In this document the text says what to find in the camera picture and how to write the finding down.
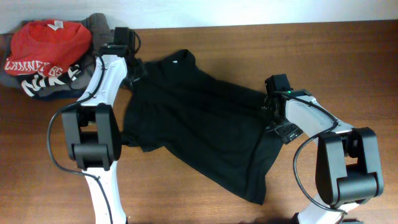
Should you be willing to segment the grey folded garment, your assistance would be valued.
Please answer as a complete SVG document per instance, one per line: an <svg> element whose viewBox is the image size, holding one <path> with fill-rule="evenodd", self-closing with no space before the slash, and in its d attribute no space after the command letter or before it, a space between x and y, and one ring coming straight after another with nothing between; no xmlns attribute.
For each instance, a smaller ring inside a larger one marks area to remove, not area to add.
<svg viewBox="0 0 398 224"><path fill-rule="evenodd" d="M34 21L27 21L22 24L20 29L29 22ZM79 64L81 75L79 76L76 83L72 85L72 87L76 90L83 89L85 90L90 82L90 79L93 75L95 69L95 57L94 52L99 50L99 48L107 44L108 42L112 41L112 32L108 26L106 17L102 13L95 13L83 19L82 21L68 21L68 22L77 22L85 26L90 32L92 36L91 45L88 51L75 63L73 63L70 67ZM15 34L9 35L6 37L4 41L4 56L1 60L1 85L9 88L17 88L21 90L24 94L25 92L21 88L20 79L24 75L12 76L6 73L4 70L4 65L6 59L11 54L11 39L12 36Z"/></svg>

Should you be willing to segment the black white lettered shirt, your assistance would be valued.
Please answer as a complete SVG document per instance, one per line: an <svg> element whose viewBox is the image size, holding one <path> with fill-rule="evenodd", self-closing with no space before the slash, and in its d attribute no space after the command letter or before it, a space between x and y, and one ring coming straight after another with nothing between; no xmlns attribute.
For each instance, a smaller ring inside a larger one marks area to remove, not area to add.
<svg viewBox="0 0 398 224"><path fill-rule="evenodd" d="M59 77L44 77L38 73L24 75L20 79L20 84L26 95L44 98L55 93L60 93L61 91L74 90L72 85L77 82L80 75L80 66L76 64Z"/></svg>

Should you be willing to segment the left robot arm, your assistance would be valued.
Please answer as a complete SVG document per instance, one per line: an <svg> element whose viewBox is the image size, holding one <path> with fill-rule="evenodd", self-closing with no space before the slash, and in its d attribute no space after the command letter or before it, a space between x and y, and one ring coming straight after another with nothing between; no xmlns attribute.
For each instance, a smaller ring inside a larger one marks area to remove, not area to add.
<svg viewBox="0 0 398 224"><path fill-rule="evenodd" d="M61 113L68 155L76 174L86 179L96 223L127 223L118 187L122 141L113 105L140 46L132 29L115 28L113 41L99 49L86 90Z"/></svg>

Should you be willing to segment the red folded shirt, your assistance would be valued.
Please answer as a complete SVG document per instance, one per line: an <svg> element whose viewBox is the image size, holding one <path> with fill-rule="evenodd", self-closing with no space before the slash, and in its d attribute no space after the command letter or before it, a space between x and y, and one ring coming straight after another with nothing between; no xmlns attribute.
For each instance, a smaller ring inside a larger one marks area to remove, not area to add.
<svg viewBox="0 0 398 224"><path fill-rule="evenodd" d="M91 32L77 22L29 22L11 39L4 70L12 76L59 77L90 48Z"/></svg>

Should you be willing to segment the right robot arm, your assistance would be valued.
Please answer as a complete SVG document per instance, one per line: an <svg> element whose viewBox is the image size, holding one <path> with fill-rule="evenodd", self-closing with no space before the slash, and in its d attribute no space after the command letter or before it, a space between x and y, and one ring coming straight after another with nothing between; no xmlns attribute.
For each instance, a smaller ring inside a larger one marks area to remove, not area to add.
<svg viewBox="0 0 398 224"><path fill-rule="evenodd" d="M384 191L376 133L338 119L307 90L294 90L285 74L267 78L265 88L263 109L273 115L271 131L284 144L301 134L308 136L296 150L292 168L310 203L292 217L292 223L359 223L347 218L348 212ZM317 145L314 197L304 189L297 170L299 154L311 142Z"/></svg>

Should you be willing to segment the dark blue folded garment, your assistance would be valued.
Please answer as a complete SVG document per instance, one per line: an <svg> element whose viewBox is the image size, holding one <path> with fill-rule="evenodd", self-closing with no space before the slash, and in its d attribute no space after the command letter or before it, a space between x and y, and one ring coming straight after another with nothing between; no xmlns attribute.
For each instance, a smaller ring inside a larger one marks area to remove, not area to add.
<svg viewBox="0 0 398 224"><path fill-rule="evenodd" d="M67 98L79 98L83 94L84 90L59 90L59 91L51 91L42 89L39 90L34 94L32 97L35 100L42 100L42 101L53 101L59 99L67 99Z"/></svg>

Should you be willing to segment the black t-shirt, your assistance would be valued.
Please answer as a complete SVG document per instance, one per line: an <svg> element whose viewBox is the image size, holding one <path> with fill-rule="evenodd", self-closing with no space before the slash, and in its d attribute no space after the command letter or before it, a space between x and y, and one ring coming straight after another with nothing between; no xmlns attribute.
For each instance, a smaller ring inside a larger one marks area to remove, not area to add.
<svg viewBox="0 0 398 224"><path fill-rule="evenodd" d="M164 147L238 197L264 203L266 174L282 140L262 108L263 92L213 78L189 50L136 62L127 84L125 146Z"/></svg>

